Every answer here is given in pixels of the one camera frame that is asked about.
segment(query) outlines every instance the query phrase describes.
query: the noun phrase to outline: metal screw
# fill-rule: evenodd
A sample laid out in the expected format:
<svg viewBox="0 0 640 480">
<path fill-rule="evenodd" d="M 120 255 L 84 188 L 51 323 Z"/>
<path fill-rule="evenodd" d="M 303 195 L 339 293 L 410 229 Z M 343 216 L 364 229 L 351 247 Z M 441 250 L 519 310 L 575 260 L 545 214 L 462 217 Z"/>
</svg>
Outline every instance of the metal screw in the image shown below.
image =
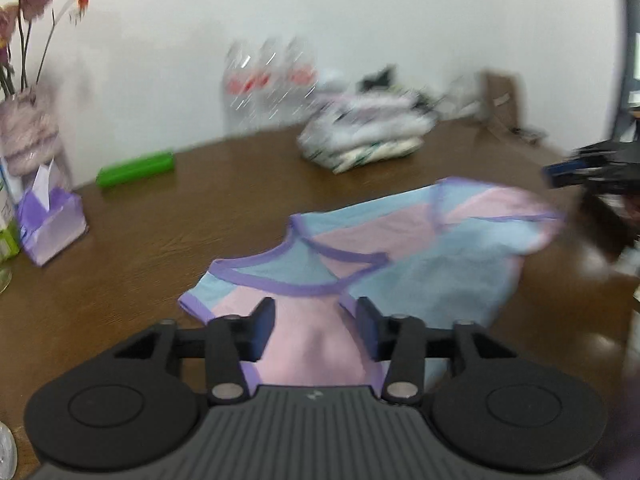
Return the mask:
<svg viewBox="0 0 640 480">
<path fill-rule="evenodd" d="M 323 396 L 323 393 L 319 390 L 314 390 L 310 394 L 306 394 L 306 398 L 310 400 L 318 400 Z"/>
<path fill-rule="evenodd" d="M 387 388 L 386 392 L 396 399 L 409 399 L 413 397 L 416 393 L 418 393 L 418 386 L 413 383 L 407 382 L 398 382 L 391 383 Z"/>
<path fill-rule="evenodd" d="M 222 383 L 214 386 L 211 393 L 222 400 L 237 399 L 244 393 L 244 388 L 236 383 Z"/>
</svg>

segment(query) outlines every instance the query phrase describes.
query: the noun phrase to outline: folded clothes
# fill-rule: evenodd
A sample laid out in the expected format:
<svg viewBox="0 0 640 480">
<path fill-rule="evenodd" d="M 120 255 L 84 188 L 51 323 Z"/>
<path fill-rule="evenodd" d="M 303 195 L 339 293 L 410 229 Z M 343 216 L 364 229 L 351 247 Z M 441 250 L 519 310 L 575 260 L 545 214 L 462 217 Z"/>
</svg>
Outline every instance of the folded clothes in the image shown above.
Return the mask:
<svg viewBox="0 0 640 480">
<path fill-rule="evenodd" d="M 303 149 L 302 156 L 338 174 L 364 166 L 370 162 L 411 155 L 411 153 L 419 150 L 422 144 L 423 141 L 420 137 L 414 137 L 413 139 L 376 142 L 369 146 L 360 146 L 342 153 L 330 153 L 314 148 Z"/>
<path fill-rule="evenodd" d="M 306 126 L 298 137 L 298 145 L 304 152 L 340 153 L 377 142 L 420 137 L 434 124 L 433 118 L 414 112 L 364 124 L 323 114 Z"/>
<path fill-rule="evenodd" d="M 414 108 L 415 95 L 396 95 L 389 92 L 367 92 L 365 94 L 318 94 L 316 105 L 326 110 L 329 106 L 353 112 L 404 112 Z"/>
<path fill-rule="evenodd" d="M 207 322 L 246 316 L 265 296 L 276 323 L 262 359 L 243 362 L 257 384 L 370 384 L 372 362 L 353 319 L 354 300 L 427 325 L 489 323 L 518 282 L 519 257 L 542 248 L 559 215 L 514 188 L 448 178 L 344 209 L 293 215 L 287 237 L 262 254 L 215 260 L 180 305 Z M 427 379 L 439 373 L 427 370 Z"/>
</svg>

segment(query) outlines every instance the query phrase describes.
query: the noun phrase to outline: white wall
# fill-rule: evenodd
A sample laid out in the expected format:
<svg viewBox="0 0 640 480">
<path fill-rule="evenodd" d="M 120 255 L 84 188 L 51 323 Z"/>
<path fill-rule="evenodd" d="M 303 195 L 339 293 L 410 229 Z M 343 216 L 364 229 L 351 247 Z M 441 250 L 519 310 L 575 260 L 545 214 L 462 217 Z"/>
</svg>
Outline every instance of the white wall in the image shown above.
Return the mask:
<svg viewBox="0 0 640 480">
<path fill-rule="evenodd" d="M 569 149 L 606 135 L 621 19 L 619 0 L 91 0 L 77 28 L 60 25 L 47 77 L 61 89 L 78 183 L 105 164 L 219 138 L 229 43 L 272 34 L 306 35 L 320 66 L 352 81 L 388 62 L 435 91 L 485 66 L 518 71 L 528 122 Z M 47 29 L 48 18 L 34 34 L 32 80 Z"/>
<path fill-rule="evenodd" d="M 618 106 L 623 0 L 503 0 L 504 66 L 527 90 L 527 122 L 572 150 L 607 137 Z"/>
<path fill-rule="evenodd" d="M 63 135 L 75 180 L 91 180 L 110 162 L 217 139 L 223 131 L 219 81 L 233 38 L 303 34 L 316 46 L 321 66 L 343 70 L 353 81 L 396 62 L 403 80 L 441 90 L 495 54 L 493 5 L 494 0 L 91 0 L 78 28 L 60 26 L 47 65 L 63 88 Z M 34 54 L 45 40 L 42 25 Z M 30 72 L 36 62 L 32 54 Z"/>
</svg>

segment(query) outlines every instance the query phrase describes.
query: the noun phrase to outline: green object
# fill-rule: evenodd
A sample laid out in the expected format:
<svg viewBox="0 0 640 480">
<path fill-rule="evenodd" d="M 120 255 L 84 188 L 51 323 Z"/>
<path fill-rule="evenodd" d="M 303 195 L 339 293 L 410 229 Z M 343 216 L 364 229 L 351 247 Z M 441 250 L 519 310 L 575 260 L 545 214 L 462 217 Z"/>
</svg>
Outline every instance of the green object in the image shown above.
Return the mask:
<svg viewBox="0 0 640 480">
<path fill-rule="evenodd" d="M 95 183 L 102 188 L 111 187 L 173 169 L 173 152 L 160 152 L 102 168 L 95 178 Z"/>
<path fill-rule="evenodd" d="M 19 241 L 20 229 L 15 217 L 14 202 L 4 181 L 4 173 L 0 171 L 0 262 L 20 252 Z"/>
</svg>

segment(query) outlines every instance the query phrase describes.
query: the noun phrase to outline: circular pad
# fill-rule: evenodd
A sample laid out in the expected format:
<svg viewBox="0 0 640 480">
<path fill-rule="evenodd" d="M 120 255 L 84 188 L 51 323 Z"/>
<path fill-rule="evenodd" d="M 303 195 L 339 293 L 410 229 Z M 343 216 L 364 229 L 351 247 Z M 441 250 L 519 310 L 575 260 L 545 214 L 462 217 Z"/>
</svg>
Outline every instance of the circular pad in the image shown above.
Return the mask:
<svg viewBox="0 0 640 480">
<path fill-rule="evenodd" d="M 583 382 L 521 359 L 473 364 L 434 394 L 430 418 L 474 462 L 543 473 L 588 455 L 606 424 L 600 397 Z"/>
<path fill-rule="evenodd" d="M 133 468 L 166 455 L 197 419 L 188 386 L 133 359 L 80 365 L 37 391 L 24 412 L 41 460 L 95 472 Z"/>
<path fill-rule="evenodd" d="M 553 393 L 531 384 L 498 388 L 486 398 L 486 405 L 495 418 L 520 428 L 546 426 L 562 412 Z"/>
<path fill-rule="evenodd" d="M 138 416 L 144 397 L 128 386 L 94 386 L 77 394 L 69 403 L 75 420 L 94 428 L 114 428 Z"/>
</svg>

